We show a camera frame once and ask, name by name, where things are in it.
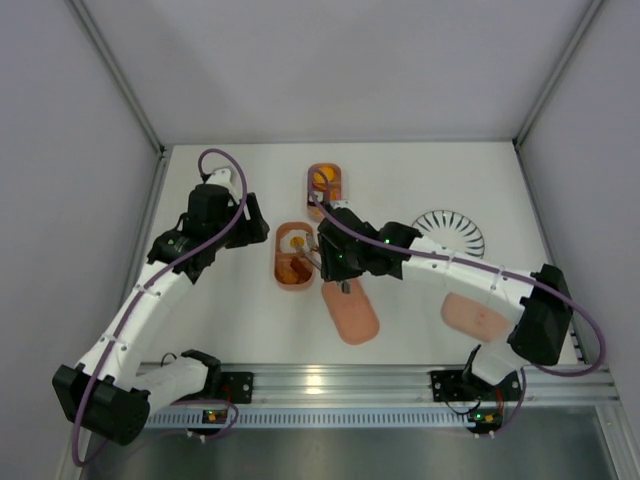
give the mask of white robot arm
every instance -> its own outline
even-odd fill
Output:
[[[154,241],[136,286],[107,330],[75,368],[63,365],[56,372],[53,385],[70,421],[75,420],[80,398],[96,371],[96,387],[82,426],[121,445],[130,443],[147,417],[158,409],[187,395],[212,398],[217,393],[222,375],[220,362],[197,351],[184,352],[169,366],[145,375],[137,377],[136,373],[167,314],[193,287],[204,268],[213,263],[216,252],[223,247],[237,248],[267,239],[269,227],[262,219],[255,195],[247,195],[243,216],[218,242],[176,265],[149,289],[144,286],[174,260],[212,239],[238,208],[231,168],[214,171],[191,192],[188,211],[175,228]],[[129,315],[128,320],[117,332],[125,315]],[[114,342],[111,352],[102,368],[98,368],[111,342]]]
[[[369,272],[446,288],[451,293],[442,306],[444,321],[481,342],[463,373],[473,388],[490,391],[529,362],[557,364],[573,314],[561,301],[540,288],[503,276],[502,267],[422,237],[412,227],[389,222],[376,230],[361,221],[345,201],[331,202],[325,208],[334,222],[325,218],[318,227],[322,278],[348,282]],[[438,254],[438,259],[373,246],[338,228],[335,221],[367,239],[401,250]],[[464,259],[490,267],[490,271],[469,268],[459,262]],[[543,265],[537,273],[515,273],[569,296],[562,272],[556,267]]]

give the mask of purple cable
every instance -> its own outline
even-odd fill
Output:
[[[323,178],[325,185],[327,185],[327,188],[329,186],[329,179],[324,174],[324,172],[322,172],[320,169],[317,169],[317,168],[314,168],[313,170],[311,170],[310,174],[307,177],[307,191],[309,193],[309,196],[311,197],[311,200],[313,200],[313,203],[315,204],[316,208],[320,210],[320,212],[325,216],[325,218],[329,220],[332,224],[334,224],[337,228],[342,230],[344,233],[351,235],[353,238],[355,238],[356,240],[360,240],[361,242],[368,243],[369,245],[383,248],[385,250],[391,250],[392,252],[403,253],[405,255],[416,255],[418,257],[429,258],[431,260],[447,260],[447,261],[449,260],[448,255],[440,255],[437,253],[429,253],[429,252],[419,252],[417,250],[410,250],[408,248],[397,247],[395,245],[389,245],[383,242],[379,242],[378,240],[373,240],[369,237],[365,237],[364,235],[361,235],[358,232],[351,230],[346,225],[343,225],[338,220],[336,220],[329,212],[327,212],[327,209],[324,208],[322,203],[320,203],[320,201],[318,200],[318,197],[313,191],[313,173],[317,173],[318,175],[320,175]],[[589,326],[593,329],[594,333],[598,337],[598,343],[600,345],[600,352],[598,354],[598,358],[593,364],[589,365],[584,370],[580,370],[578,372],[575,372],[575,371],[561,372],[561,371],[551,370],[547,367],[543,367],[542,365],[534,364],[536,368],[540,369],[545,373],[555,375],[558,377],[581,377],[583,375],[588,375],[589,373],[594,372],[595,370],[600,368],[600,366],[604,363],[604,359],[607,353],[607,347],[604,340],[604,335],[602,334],[602,330],[600,330],[599,325],[593,319],[591,314],[584,307],[582,307],[582,305],[576,303],[574,300],[567,297],[566,295],[563,295],[562,293],[558,292],[556,289],[551,288],[550,286],[545,285],[544,283],[539,282],[533,278],[525,277],[524,275],[520,275],[520,274],[509,272],[509,271],[500,272],[498,268],[490,267],[488,265],[474,262],[473,260],[468,260],[466,258],[454,257],[451,261],[453,263],[459,263],[461,265],[466,265],[468,267],[476,268],[478,270],[483,270],[489,273],[501,273],[503,277],[512,278],[513,280],[517,280],[522,283],[527,283],[541,290],[544,290],[547,293],[550,293],[551,295],[556,297],[558,300],[562,301],[565,305],[571,307],[573,310],[575,310],[580,315],[582,315],[582,318],[585,319],[585,321],[589,324]]]
[[[244,175],[244,172],[243,172],[242,168],[240,167],[240,164],[231,155],[229,155],[227,152],[224,152],[224,151],[219,150],[217,148],[209,148],[209,149],[205,150],[204,152],[202,152],[200,154],[200,157],[198,158],[198,171],[200,172],[201,176],[204,175],[204,172],[202,170],[202,161],[204,160],[204,157],[206,157],[210,153],[217,153],[217,154],[222,155],[223,157],[225,157],[227,160],[229,160],[231,162],[231,164],[233,165],[233,167],[236,169],[236,172],[238,173],[238,176],[240,177],[240,183],[242,184],[242,196],[240,197],[240,204],[238,205],[238,210],[233,215],[233,218],[231,218],[231,221],[227,224],[227,226],[225,226],[222,230],[220,230],[219,233],[214,235],[212,238],[207,240],[205,243],[203,243],[199,247],[197,247],[197,248],[191,250],[190,252],[184,254],[182,257],[179,257],[179,258],[175,259],[173,262],[171,262],[169,265],[167,265],[162,270],[160,270],[158,273],[156,273],[153,277],[151,277],[149,279],[149,281],[147,281],[147,283],[144,284],[143,288],[145,290],[149,289],[160,277],[162,277],[162,275],[164,275],[165,273],[173,270],[173,268],[176,265],[179,265],[182,262],[184,262],[185,260],[188,260],[191,257],[193,257],[194,255],[197,255],[198,253],[200,253],[201,251],[203,251],[206,248],[210,247],[211,245],[216,243],[218,240],[220,240],[222,237],[224,237],[234,227],[236,222],[240,219],[240,217],[244,213],[244,207],[245,207],[245,205],[247,203],[247,192],[248,192],[248,189],[247,189],[247,179],[246,179],[246,177]],[[125,310],[124,314],[122,315],[122,318],[120,319],[120,322],[118,323],[118,326],[116,327],[115,331],[113,332],[113,336],[115,338],[118,338],[120,333],[122,333],[122,330],[124,329],[124,327],[126,326],[127,322],[129,321],[129,317],[131,316],[131,313],[133,312],[134,308],[136,307],[136,305],[138,304],[138,302],[140,301],[140,299],[142,298],[143,295],[144,295],[144,292],[142,292],[142,291],[138,292],[133,297],[133,299],[131,300],[131,303],[129,303],[129,305],[127,306],[127,309]],[[80,436],[80,428],[82,426],[82,418],[84,417],[84,412],[85,412],[85,410],[87,408],[87,403],[89,402],[89,396],[91,395],[93,387],[96,384],[96,381],[98,379],[98,375],[100,374],[100,371],[104,367],[104,364],[106,363],[107,358],[109,358],[109,355],[111,354],[111,351],[113,350],[114,344],[115,344],[114,340],[110,340],[109,343],[107,344],[104,352],[102,353],[102,356],[100,357],[100,360],[98,360],[98,364],[96,365],[96,368],[93,371],[93,374],[91,375],[91,378],[89,379],[89,383],[87,383],[87,387],[85,388],[84,393],[82,394],[82,398],[80,399],[80,405],[78,406],[78,411],[76,413],[76,418],[75,418],[75,421],[73,423],[73,436],[71,438],[71,457],[73,459],[73,463],[78,467],[83,467],[83,466],[87,465],[88,463],[90,463],[91,461],[93,461],[98,456],[98,454],[100,454],[100,452],[104,448],[104,445],[107,443],[107,441],[105,440],[104,444],[102,444],[100,446],[100,448],[98,448],[98,450],[96,450],[96,452],[94,452],[88,459],[85,459],[85,460],[80,459],[80,452],[79,452],[78,442],[79,442],[79,436]]]

